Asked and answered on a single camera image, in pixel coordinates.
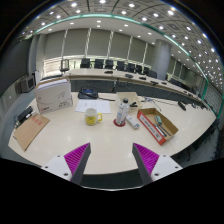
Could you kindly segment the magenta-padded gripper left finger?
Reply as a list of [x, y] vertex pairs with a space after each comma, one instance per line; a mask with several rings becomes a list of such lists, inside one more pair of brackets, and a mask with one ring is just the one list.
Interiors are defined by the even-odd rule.
[[86, 143], [65, 155], [57, 155], [42, 169], [79, 185], [91, 154], [91, 145]]

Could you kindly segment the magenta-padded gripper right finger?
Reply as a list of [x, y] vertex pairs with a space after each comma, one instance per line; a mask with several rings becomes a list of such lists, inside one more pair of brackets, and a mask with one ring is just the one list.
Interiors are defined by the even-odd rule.
[[137, 143], [133, 144], [132, 153], [135, 157], [144, 185], [164, 178], [182, 169], [182, 167], [170, 156], [158, 155]]

